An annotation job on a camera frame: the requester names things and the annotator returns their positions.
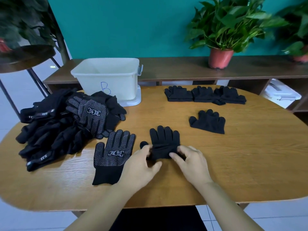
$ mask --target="stool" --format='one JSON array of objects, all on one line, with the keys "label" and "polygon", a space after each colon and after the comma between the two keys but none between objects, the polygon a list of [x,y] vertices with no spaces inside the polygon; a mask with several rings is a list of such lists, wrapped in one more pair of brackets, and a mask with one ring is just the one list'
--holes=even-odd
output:
[{"label": "stool", "polygon": [[[11,50],[7,53],[0,53],[0,73],[11,73],[21,70],[27,70],[34,83],[37,85],[38,89],[41,91],[44,97],[50,95],[50,92],[45,87],[43,82],[39,79],[37,74],[34,72],[32,67],[47,61],[49,58],[55,63],[55,65],[60,68],[59,64],[53,58],[56,52],[54,48],[50,45],[26,45],[20,48]],[[13,110],[20,119],[20,113],[16,108],[13,100],[11,99],[9,93],[4,87],[0,79],[0,87],[5,94],[7,100],[10,102]]]}]

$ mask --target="bin handle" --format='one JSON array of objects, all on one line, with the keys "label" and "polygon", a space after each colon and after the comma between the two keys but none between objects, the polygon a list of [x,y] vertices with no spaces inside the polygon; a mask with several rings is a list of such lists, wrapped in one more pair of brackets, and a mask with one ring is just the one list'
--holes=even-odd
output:
[{"label": "bin handle", "polygon": [[140,76],[142,71],[143,71],[143,65],[138,67],[137,75]]}]

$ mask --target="black metal leg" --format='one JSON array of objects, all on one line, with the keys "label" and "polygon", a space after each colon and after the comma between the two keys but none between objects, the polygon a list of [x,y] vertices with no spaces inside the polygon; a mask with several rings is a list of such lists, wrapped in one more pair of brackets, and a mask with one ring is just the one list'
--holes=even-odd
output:
[{"label": "black metal leg", "polygon": [[19,120],[21,120],[21,119],[20,119],[20,113],[18,112],[18,109],[16,108],[16,106],[15,106],[13,100],[11,99],[9,93],[8,93],[7,90],[5,89],[5,87],[4,87],[4,85],[3,85],[2,81],[1,81],[1,79],[0,79],[0,87],[1,87],[1,89],[2,89],[2,91],[3,91],[3,93],[5,94],[7,100],[10,102],[10,104],[11,104],[13,110],[16,112],[16,114],[17,114]]},{"label": "black metal leg", "polygon": [[46,97],[46,95],[43,92],[43,90],[47,93],[47,95],[50,95],[50,92],[45,87],[44,83],[39,79],[39,77],[34,72],[34,70],[32,68],[30,68],[30,69],[27,69],[27,71],[28,71],[29,75],[31,76],[31,78],[33,79],[33,81],[35,82],[35,84],[37,85],[37,87],[39,88],[39,90],[41,91],[41,93],[43,94],[43,96]]},{"label": "black metal leg", "polygon": [[51,57],[50,59],[56,64],[56,66],[57,66],[58,68],[61,67],[53,57]]}]

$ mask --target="hand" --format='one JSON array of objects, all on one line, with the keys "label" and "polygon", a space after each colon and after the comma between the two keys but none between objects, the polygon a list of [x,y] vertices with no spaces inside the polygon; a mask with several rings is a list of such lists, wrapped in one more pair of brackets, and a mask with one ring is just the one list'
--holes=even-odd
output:
[{"label": "hand", "polygon": [[194,187],[213,182],[211,179],[208,164],[201,151],[192,146],[179,146],[177,151],[186,156],[184,161],[177,154],[171,152],[170,157],[179,165],[186,179],[193,184]]},{"label": "hand", "polygon": [[145,159],[150,155],[151,147],[152,145],[145,145],[126,161],[118,184],[136,193],[153,179],[163,163],[159,161],[152,168],[148,167]]}]

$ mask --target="plastic bin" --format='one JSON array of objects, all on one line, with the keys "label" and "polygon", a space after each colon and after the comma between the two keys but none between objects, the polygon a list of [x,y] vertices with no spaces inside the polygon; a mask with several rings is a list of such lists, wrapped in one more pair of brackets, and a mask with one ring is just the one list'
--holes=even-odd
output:
[{"label": "plastic bin", "polygon": [[141,75],[137,58],[89,58],[76,66],[71,74],[84,92],[92,95],[103,91],[118,100],[133,100],[137,93],[137,76]]},{"label": "plastic bin", "polygon": [[295,100],[299,100],[302,97],[296,91],[277,79],[271,80],[264,92],[261,93],[261,96],[283,108],[287,108]]}]

